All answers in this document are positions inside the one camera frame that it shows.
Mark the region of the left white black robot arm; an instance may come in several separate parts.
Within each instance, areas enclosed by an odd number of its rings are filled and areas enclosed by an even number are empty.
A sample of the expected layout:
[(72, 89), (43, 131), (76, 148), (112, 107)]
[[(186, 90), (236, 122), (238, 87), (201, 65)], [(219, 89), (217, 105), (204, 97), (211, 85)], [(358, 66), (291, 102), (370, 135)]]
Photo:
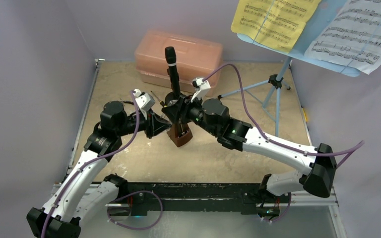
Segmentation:
[(72, 172), (41, 208), (32, 208), (28, 212), (26, 219), (33, 236), (77, 238), (81, 229), (107, 203), (124, 202), (128, 196), (127, 181), (114, 174), (92, 193), (86, 192), (114, 153), (127, 147), (122, 145), (122, 136), (131, 134), (135, 137), (143, 131), (152, 138), (170, 127), (171, 123), (152, 109), (141, 112), (136, 108), (128, 115), (121, 101), (106, 103)]

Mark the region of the brown wooden metronome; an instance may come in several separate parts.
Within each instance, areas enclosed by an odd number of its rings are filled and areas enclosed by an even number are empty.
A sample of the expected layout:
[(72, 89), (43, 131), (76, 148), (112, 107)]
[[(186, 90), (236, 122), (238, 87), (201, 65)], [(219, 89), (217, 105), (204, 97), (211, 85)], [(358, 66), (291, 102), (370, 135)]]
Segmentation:
[(193, 134), (187, 123), (173, 124), (167, 131), (167, 135), (177, 147), (184, 146), (193, 138)]

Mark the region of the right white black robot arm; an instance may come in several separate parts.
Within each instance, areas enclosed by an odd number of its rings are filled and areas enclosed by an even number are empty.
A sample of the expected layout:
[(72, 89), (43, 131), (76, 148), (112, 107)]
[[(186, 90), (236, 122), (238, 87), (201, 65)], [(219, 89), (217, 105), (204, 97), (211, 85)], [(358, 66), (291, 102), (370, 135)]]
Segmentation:
[(217, 98), (193, 101), (190, 95), (169, 93), (162, 112), (172, 123), (193, 122), (216, 137), (223, 147), (260, 154), (293, 167), (290, 173), (264, 176), (258, 189), (263, 201), (300, 190), (330, 197), (336, 159), (329, 145), (306, 146), (270, 134), (261, 135), (252, 124), (231, 117), (229, 108)]

